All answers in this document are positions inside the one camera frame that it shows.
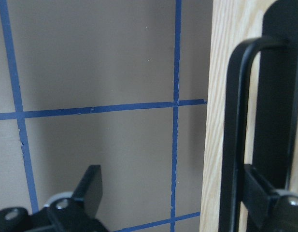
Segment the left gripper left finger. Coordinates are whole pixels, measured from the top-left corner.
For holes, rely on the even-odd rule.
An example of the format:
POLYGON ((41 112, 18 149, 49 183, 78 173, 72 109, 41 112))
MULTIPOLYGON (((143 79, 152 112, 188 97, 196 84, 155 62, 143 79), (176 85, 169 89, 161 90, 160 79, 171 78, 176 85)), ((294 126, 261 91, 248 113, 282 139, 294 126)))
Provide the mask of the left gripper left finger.
POLYGON ((101 166, 90 165, 69 197, 56 197, 31 215, 23 207, 0 210, 0 232, 106 232, 96 219, 101 198, 101 166))

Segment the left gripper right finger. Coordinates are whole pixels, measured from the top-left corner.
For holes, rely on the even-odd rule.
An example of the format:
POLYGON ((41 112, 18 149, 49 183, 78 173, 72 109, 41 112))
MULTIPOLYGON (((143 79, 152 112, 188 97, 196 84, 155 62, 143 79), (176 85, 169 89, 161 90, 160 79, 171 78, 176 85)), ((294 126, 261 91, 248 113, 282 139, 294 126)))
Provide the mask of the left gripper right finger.
POLYGON ((274 188, 251 164, 244 165, 242 202, 255 232, 298 232, 298 194, 274 188))

